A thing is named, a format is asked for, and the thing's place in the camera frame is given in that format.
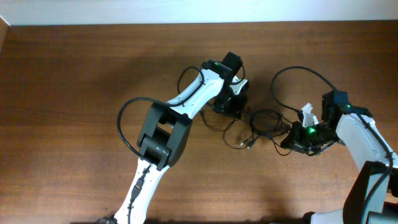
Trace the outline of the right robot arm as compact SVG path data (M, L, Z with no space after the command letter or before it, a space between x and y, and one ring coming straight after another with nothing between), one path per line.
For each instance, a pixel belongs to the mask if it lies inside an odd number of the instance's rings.
M397 154L377 130L367 108L353 106L344 91L322 97L322 121L307 103L281 142L284 149L319 156L335 144L348 148L359 174L341 209L308 212L305 223L397 223L397 205L386 201L397 196Z

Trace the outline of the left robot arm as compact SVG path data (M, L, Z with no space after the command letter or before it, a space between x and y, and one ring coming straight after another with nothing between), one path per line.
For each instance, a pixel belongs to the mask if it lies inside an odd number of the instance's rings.
M218 114L239 119L247 102L248 80L238 78L243 69L240 56L228 52L222 61L203 62L198 76L175 98L167 102L150 99L146 120L133 147L121 128L124 110L138 99L122 105L116 126L122 142L138 156L137 169L120 209L105 223L144 223L150 201L162 176L180 159L193 119L205 105Z

